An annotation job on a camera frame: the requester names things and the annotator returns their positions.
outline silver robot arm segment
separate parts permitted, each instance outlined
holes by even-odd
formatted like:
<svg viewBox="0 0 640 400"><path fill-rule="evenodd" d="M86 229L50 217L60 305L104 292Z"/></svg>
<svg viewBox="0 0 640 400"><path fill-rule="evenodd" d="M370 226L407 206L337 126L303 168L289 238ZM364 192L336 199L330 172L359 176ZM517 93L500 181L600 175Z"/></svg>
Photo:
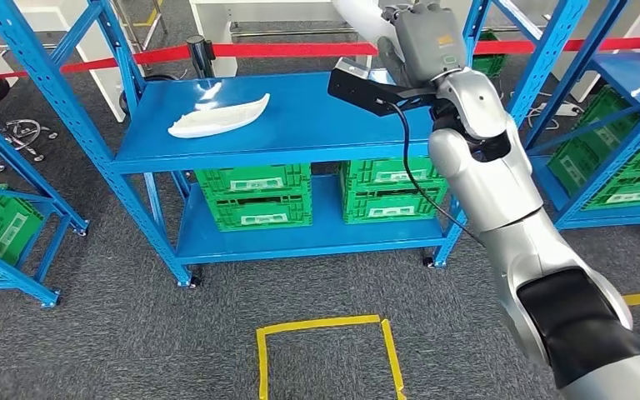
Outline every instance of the silver robot arm segment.
<svg viewBox="0 0 640 400"><path fill-rule="evenodd" d="M503 322L566 398L640 399L640 340L622 296L543 210L518 128L436 2L392 8L405 72L435 88L429 153L487 249Z"/></svg>

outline white table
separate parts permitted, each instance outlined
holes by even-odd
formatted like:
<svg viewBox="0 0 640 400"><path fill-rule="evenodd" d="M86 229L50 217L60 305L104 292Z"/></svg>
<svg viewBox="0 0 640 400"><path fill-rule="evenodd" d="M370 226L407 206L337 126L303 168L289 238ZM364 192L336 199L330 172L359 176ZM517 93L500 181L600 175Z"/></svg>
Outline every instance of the white table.
<svg viewBox="0 0 640 400"><path fill-rule="evenodd" d="M276 21L344 21L335 11L332 0L188 0L195 18L197 33L212 43L231 43L232 23ZM395 4L395 0L379 0L380 5ZM451 8L460 26L468 17L471 2L442 0L443 7ZM371 57L359 59L369 65ZM212 61L218 77L237 74L237 59L220 57Z"/></svg>
<svg viewBox="0 0 640 400"><path fill-rule="evenodd" d="M87 0L16 0L15 3L35 32L69 30L88 5ZM97 23L82 37L77 45L77 52L85 62L113 57ZM0 73L12 71L0 57ZM118 101L122 91L118 68L98 69L90 73L116 119L123 121L124 113Z"/></svg>

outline shelf caster wheel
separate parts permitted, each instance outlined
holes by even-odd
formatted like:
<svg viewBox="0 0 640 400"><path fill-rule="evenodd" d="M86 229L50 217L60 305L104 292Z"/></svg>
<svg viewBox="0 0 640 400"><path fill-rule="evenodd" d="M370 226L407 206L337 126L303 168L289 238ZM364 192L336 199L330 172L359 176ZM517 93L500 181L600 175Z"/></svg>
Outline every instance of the shelf caster wheel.
<svg viewBox="0 0 640 400"><path fill-rule="evenodd" d="M199 288L203 285L203 279L201 277L191 277L190 278L190 288Z"/></svg>
<svg viewBox="0 0 640 400"><path fill-rule="evenodd" d="M435 268L435 261L432 257L424 257L422 262L424 267Z"/></svg>

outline blue metal shelf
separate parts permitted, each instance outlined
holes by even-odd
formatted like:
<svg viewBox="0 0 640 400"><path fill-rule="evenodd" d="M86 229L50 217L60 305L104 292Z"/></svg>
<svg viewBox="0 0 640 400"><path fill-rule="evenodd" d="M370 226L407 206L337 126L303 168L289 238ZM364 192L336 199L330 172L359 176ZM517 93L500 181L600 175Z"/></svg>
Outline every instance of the blue metal shelf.
<svg viewBox="0 0 640 400"><path fill-rule="evenodd" d="M120 173L396 157L397 116L377 117L328 95L329 73L150 82L112 167ZM168 133L195 107L271 99L256 121L232 132L182 139ZM406 113L413 152L428 154L428 110Z"/></svg>
<svg viewBox="0 0 640 400"><path fill-rule="evenodd" d="M589 66L632 105L640 103L640 52L598 54Z"/></svg>
<svg viewBox="0 0 640 400"><path fill-rule="evenodd" d="M191 187L180 171L401 157L403 138L399 121L395 117L375 117L329 97L326 73L146 83L108 2L88 1L87 11L66 34L53 52L54 56L44 52L13 0L0 0L0 35L117 194L179 286L190 285L189 263L436 246L435 262L445 265L461 232L456 224L450 223L444 230L431 220L344 225L337 184L331 177L318 177L313 181L315 218L311 227L278 229L272 234L269 231L218 232L199 189ZM472 3L463 30L470 53L491 2L475 0ZM570 36L587 2L561 0L547 28L541 32L529 25L508 0L499 0L498 6L514 14L513 19L519 21L519 27L536 45L507 108L517 124L523 122L563 50L563 39ZM102 140L59 72L59 63L67 58L95 16L117 59L133 115L116 155ZM387 78L381 73L373 76L378 80ZM256 100L264 93L271 93L264 114L256 122L234 132L199 139L178 139L167 132L174 121L192 111L196 104L244 103ZM427 153L425 142L432 131L430 117L425 110L414 110L408 113L408 118L413 135L411 154L424 155ZM166 235L152 174L163 171L172 172L186 203L178 249L173 248ZM151 209L142 202L128 180L128 174L132 173L143 173ZM450 213L458 221L465 222L465 214L454 198Z"/></svg>
<svg viewBox="0 0 640 400"><path fill-rule="evenodd" d="M48 272L48 269L58 252L60 243L68 232L72 220L67 214L59 212L55 206L55 200L51 198L2 189L0 189L0 195L27 200L42 215L40 225L31 237L30 241L26 244L25 248L21 251L21 255L17 260L16 265L12 266L0 260L0 289L17 289L39 300L42 308L54 307L58 301L60 291L44 287L43 279L45 278L45 274ZM57 229L50 237L49 244L47 245L45 253L41 257L36 271L32 276L28 276L21 272L21 268L28 260L28 256L33 250L33 245L42 236L43 228L48 223L48 219L52 215L56 215L60 218Z"/></svg>
<svg viewBox="0 0 640 400"><path fill-rule="evenodd" d="M583 211L582 208L593 196L620 170L624 163L640 149L640 122L622 140L620 146L602 161L600 167L572 196L568 196L560 182L547 167L550 156L539 156L538 153L551 148L566 138L575 137L588 132L590 127L581 127L576 132L564 135L551 142L536 145L538 136L544 131L548 121L553 118L555 110L563 103L573 84L585 71L592 69L602 77L631 104L626 111L604 118L592 125L603 125L626 113L640 113L640 52L620 52L617 54L599 54L597 48L609 28L617 21L619 13L626 6L625 0L609 0L595 28L585 39L582 49L577 53L573 63L563 75L562 81L553 92L551 100L544 108L541 116L528 133L525 146L533 165L533 176L540 183L547 197L557 210L554 224L558 229L595 228L614 225L640 223L640 206L613 207L601 210Z"/></svg>
<svg viewBox="0 0 640 400"><path fill-rule="evenodd" d="M346 224L338 177L312 178L312 226L272 231L219 232L203 193L192 185L182 215L177 256L184 263L371 252L441 246L447 239L436 219Z"/></svg>

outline red barrier rope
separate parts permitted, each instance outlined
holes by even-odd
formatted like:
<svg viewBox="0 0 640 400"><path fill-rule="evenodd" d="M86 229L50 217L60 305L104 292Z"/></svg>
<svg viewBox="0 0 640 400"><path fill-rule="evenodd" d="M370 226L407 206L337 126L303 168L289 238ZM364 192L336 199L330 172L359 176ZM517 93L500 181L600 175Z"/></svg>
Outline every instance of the red barrier rope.
<svg viewBox="0 0 640 400"><path fill-rule="evenodd" d="M583 39L567 41L563 51L576 52L583 46ZM505 40L478 42L475 55L486 54L531 54L536 46L525 40ZM640 37L605 39L599 47L600 51L640 49ZM377 49L369 43L219 43L213 44L216 57L239 58L303 58L303 57L348 57L376 56ZM134 54L139 64L169 63L190 58L185 45L159 48ZM93 69L115 68L113 58L90 62L67 64L60 69L63 73L79 73ZM26 77L25 71L0 74L0 78Z"/></svg>

